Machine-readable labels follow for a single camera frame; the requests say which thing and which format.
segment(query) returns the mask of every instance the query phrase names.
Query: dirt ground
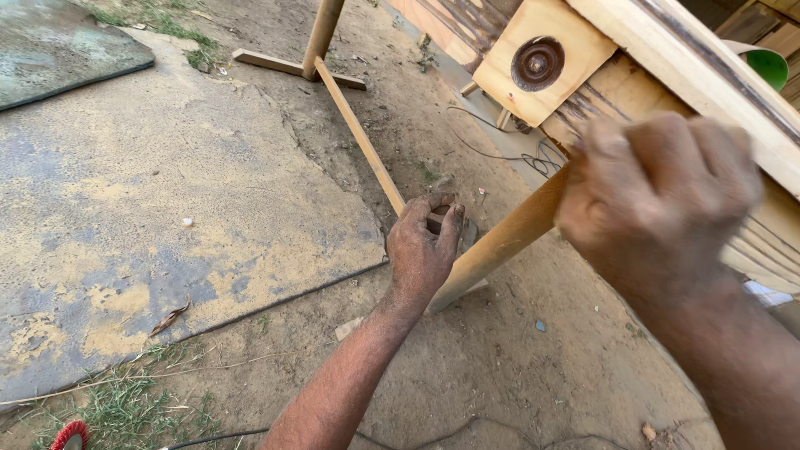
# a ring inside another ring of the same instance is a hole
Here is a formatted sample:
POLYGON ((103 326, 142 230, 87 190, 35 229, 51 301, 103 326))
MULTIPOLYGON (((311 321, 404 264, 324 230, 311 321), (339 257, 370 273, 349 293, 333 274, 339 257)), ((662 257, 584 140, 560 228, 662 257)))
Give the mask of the dirt ground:
MULTIPOLYGON (((194 16, 183 21, 225 51, 243 47, 300 61, 316 8, 312 0, 206 0, 201 9, 214 22, 194 16)), ((420 162, 452 177, 444 189, 458 193, 481 230, 530 194, 506 162, 457 143, 443 111, 458 100, 434 67, 420 73, 414 62, 419 50, 383 8, 346 2, 331 50, 337 58, 329 54, 329 66, 366 80, 366 92, 346 90, 345 96, 407 199, 430 190, 430 174, 420 162), (367 64, 350 59, 354 54, 367 64), (479 187, 488 195, 481 196, 479 187)), ((275 99, 310 158, 342 188, 362 195, 388 232, 394 213, 326 88, 237 63, 228 72, 275 99)), ((497 154, 472 119, 460 118, 454 127, 477 148, 497 154)), ((184 367, 234 364, 335 340, 338 325, 377 304, 390 268, 356 280, 202 335, 206 350, 213 350, 184 367)), ((426 448, 632 450, 647 448, 641 426, 652 423, 671 428, 693 448, 722 448, 698 397, 557 234, 543 236, 488 280, 489 289, 422 318, 378 386, 360 432, 392 448, 415 448, 455 433, 426 448), (545 332, 536 329, 536 320, 545 332)), ((171 376, 159 385, 180 399, 211 391, 223 431, 260 428, 271 424, 334 347, 171 376)), ((24 448, 31 441, 14 414, 0 424, 0 448, 24 448)), ((226 440, 220 448, 252 449, 260 439, 226 440)), ((378 448, 361 437, 350 447, 378 448)))

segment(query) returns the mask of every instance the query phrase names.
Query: concrete slab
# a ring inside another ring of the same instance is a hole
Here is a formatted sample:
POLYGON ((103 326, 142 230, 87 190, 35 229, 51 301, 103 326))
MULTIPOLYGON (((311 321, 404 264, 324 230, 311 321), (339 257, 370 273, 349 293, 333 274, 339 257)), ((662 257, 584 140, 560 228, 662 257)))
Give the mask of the concrete slab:
POLYGON ((67 0, 0 0, 0 42, 0 110, 144 69, 154 58, 67 0))
POLYGON ((137 36, 154 69, 0 113, 0 401, 384 261, 373 212, 306 157, 270 97, 137 36))

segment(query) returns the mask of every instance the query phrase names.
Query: dry leaf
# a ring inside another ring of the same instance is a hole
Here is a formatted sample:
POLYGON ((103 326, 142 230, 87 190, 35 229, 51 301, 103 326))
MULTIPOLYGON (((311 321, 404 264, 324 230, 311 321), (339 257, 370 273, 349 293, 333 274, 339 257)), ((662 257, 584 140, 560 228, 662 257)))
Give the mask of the dry leaf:
POLYGON ((158 325, 153 328, 153 331, 147 337, 153 337, 157 335, 161 331, 164 331, 164 328, 169 327, 175 319, 178 318, 185 310, 189 309, 189 305, 191 302, 189 301, 189 293, 186 293, 186 306, 180 307, 178 309, 173 310, 170 314, 167 314, 165 318, 161 319, 161 322, 158 322, 158 325))
POLYGON ((197 11, 197 10, 192 10, 191 13, 194 14, 194 15, 198 15, 198 16, 204 18, 205 20, 210 20, 212 22, 214 21, 214 18, 212 18, 211 16, 209 16, 206 13, 201 13, 200 11, 197 11))
POLYGON ((657 433, 655 432, 653 425, 644 424, 642 425, 642 434, 645 435, 645 438, 647 438, 648 442, 653 442, 657 433))

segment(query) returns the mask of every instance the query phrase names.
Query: forearm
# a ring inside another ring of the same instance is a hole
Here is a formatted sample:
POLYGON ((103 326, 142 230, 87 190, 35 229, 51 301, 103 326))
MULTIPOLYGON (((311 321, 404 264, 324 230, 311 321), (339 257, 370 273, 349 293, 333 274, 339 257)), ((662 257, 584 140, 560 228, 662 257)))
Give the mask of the forearm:
POLYGON ((386 366, 422 311, 398 307, 390 290, 325 360, 275 420, 262 450, 347 448, 386 366))
POLYGON ((701 392, 726 447, 800 448, 800 342, 730 275, 695 295, 642 319, 701 392))

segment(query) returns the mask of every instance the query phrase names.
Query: green object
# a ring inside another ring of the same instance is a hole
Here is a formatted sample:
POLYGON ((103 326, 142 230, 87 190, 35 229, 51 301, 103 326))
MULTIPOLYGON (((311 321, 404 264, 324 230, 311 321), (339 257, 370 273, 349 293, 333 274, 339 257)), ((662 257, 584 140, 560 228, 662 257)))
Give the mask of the green object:
POLYGON ((786 60, 772 50, 750 50, 745 52, 747 65, 764 78, 773 89, 780 92, 789 78, 786 60))

